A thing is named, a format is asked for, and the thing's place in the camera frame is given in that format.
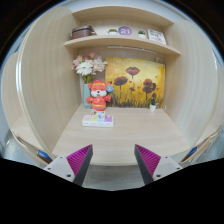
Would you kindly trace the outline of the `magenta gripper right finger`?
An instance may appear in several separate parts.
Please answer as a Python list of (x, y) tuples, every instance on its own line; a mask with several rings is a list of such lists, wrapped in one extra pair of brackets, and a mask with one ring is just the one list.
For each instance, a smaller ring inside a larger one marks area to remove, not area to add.
[(140, 145), (135, 145), (134, 155), (145, 185), (182, 169), (171, 157), (159, 156)]

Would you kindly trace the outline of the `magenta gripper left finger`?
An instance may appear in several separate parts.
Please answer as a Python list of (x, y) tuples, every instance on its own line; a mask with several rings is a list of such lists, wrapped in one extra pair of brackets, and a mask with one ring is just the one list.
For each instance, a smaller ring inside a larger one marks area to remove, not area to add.
[(81, 186), (84, 182), (92, 156), (93, 147), (92, 145), (88, 145), (67, 157), (58, 156), (44, 170)]

